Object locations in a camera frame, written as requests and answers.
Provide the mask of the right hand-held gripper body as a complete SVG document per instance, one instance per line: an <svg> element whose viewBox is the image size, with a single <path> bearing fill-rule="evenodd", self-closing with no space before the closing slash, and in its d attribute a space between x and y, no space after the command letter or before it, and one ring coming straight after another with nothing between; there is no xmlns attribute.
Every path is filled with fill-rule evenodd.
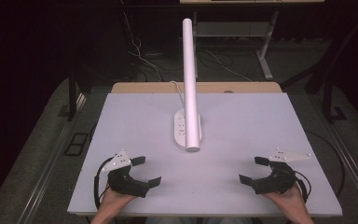
<svg viewBox="0 0 358 224"><path fill-rule="evenodd" d="M270 192L285 193L297 183L303 193L307 188L302 180L296 177L296 171L289 165L292 161L303 161L311 157L309 153L300 153L284 149L276 149L274 154L267 157L271 173L267 177L253 179L252 188L256 194Z"/></svg>

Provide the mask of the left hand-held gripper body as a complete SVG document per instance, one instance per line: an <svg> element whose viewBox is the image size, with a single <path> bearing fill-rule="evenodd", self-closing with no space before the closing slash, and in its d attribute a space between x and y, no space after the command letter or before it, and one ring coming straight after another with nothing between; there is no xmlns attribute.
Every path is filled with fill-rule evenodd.
<svg viewBox="0 0 358 224"><path fill-rule="evenodd" d="M148 184L130 176L133 167L131 157L122 149L102 166L102 172L107 173L107 184L111 190L120 194L144 198L149 191Z"/></svg>

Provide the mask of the person's right hand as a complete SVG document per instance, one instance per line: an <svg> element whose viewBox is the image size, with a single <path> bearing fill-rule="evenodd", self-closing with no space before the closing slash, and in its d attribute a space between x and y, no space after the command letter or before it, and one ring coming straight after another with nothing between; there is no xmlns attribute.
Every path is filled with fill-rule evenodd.
<svg viewBox="0 0 358 224"><path fill-rule="evenodd" d="M294 184L285 193L270 192L265 193L264 197L274 202L286 218L300 214L310 216L297 184Z"/></svg>

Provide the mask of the person's left hand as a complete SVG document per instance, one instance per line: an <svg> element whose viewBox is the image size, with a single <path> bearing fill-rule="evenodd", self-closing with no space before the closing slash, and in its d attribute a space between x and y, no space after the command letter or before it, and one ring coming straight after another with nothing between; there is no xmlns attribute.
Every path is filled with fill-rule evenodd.
<svg viewBox="0 0 358 224"><path fill-rule="evenodd" d="M120 194L108 188L103 194L103 200L98 209L98 215L115 217L135 196Z"/></svg>

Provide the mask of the white table mat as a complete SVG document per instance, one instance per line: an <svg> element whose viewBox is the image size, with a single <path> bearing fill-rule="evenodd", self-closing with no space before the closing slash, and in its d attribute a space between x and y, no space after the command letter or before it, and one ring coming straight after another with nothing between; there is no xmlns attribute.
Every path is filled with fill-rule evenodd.
<svg viewBox="0 0 358 224"><path fill-rule="evenodd" d="M176 93L111 93L107 96L79 178L67 208L80 216L96 211L93 179L102 182L103 161L125 150L144 156L131 176L158 187L127 205L125 216L276 217L276 206L241 184L242 175L257 179L270 173L256 156L278 149L307 155L290 166L311 183L307 201L315 217L342 213L324 171L284 93L201 93L198 96L200 151L187 152L174 141L173 116L183 106Z"/></svg>

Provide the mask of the wooden table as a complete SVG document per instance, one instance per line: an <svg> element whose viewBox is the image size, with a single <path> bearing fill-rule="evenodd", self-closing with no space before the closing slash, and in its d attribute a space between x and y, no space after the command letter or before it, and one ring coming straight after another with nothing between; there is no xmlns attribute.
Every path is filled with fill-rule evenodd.
<svg viewBox="0 0 358 224"><path fill-rule="evenodd" d="M184 90L183 82L118 82L113 85L112 93L174 93ZM282 89L275 82L198 82L200 93L234 92L274 92Z"/></svg>

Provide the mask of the black metal stand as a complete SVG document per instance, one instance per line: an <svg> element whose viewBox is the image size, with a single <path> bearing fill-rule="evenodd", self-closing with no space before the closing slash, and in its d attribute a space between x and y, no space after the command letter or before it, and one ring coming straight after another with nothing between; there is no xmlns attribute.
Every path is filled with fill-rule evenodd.
<svg viewBox="0 0 358 224"><path fill-rule="evenodd" d="M305 90L315 94L323 90L323 114L333 122L343 118L342 112L333 107L333 88L344 91L358 110L358 14L346 14L337 24L338 32L322 58L298 75L285 80L283 89L307 77Z"/></svg>
<svg viewBox="0 0 358 224"><path fill-rule="evenodd" d="M76 115L76 75L71 72L69 79L69 116L68 120L72 121Z"/></svg>

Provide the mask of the background desk with metal legs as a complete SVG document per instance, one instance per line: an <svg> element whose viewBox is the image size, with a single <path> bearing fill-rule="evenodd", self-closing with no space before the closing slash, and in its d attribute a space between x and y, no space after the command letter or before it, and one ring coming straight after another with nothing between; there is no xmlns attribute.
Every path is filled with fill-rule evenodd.
<svg viewBox="0 0 358 224"><path fill-rule="evenodd" d="M316 6L325 0L179 0L181 6L196 7L193 12L193 36L195 37L262 37L263 46L255 52L266 80L272 80L266 59L279 13L283 7ZM261 9L271 7L269 20L262 21L200 21L198 9L216 7L221 10Z"/></svg>

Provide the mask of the white desk lamp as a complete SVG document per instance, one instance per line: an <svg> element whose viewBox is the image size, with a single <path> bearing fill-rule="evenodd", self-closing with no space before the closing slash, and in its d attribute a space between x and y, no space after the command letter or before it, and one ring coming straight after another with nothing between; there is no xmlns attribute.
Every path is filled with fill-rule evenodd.
<svg viewBox="0 0 358 224"><path fill-rule="evenodd" d="M182 99L184 107L174 115L173 136L179 148L187 152L198 152L200 151L202 133L198 112L192 20L183 19L182 28L184 61L184 91Z"/></svg>

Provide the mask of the black rectangular floor frame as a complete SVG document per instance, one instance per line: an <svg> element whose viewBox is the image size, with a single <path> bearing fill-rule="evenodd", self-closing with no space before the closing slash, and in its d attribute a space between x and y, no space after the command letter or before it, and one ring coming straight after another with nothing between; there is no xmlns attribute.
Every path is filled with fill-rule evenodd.
<svg viewBox="0 0 358 224"><path fill-rule="evenodd" d="M74 133L63 154L69 157L80 156L87 143L88 137L88 133Z"/></svg>

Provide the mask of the aluminium floor rail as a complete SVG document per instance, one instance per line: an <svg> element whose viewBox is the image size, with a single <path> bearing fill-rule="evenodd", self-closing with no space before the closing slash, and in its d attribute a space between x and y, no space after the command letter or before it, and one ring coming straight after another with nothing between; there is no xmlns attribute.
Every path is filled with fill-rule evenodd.
<svg viewBox="0 0 358 224"><path fill-rule="evenodd" d="M338 134L337 129L335 128L333 121L327 117L323 112L319 113L324 125L329 132L331 138L337 146L337 154L342 160L348 175L351 177L354 186L358 190L358 165L355 162L353 156L351 155L349 148L344 143L343 138Z"/></svg>
<svg viewBox="0 0 358 224"><path fill-rule="evenodd" d="M36 182L34 189L32 190L30 199L27 201L17 224L32 224L34 215L39 207L39 204L42 202L45 192L48 188L48 185L53 177L53 173L56 167L56 162L58 158L63 153L63 150L66 147L67 141L76 125L78 120L77 111L81 111L84 107L84 104L87 101L87 97L80 93L74 100L75 114L72 116L70 121L66 121L60 131L58 139L55 141L54 148L48 156L48 162L44 167L43 171L40 173L40 176Z"/></svg>

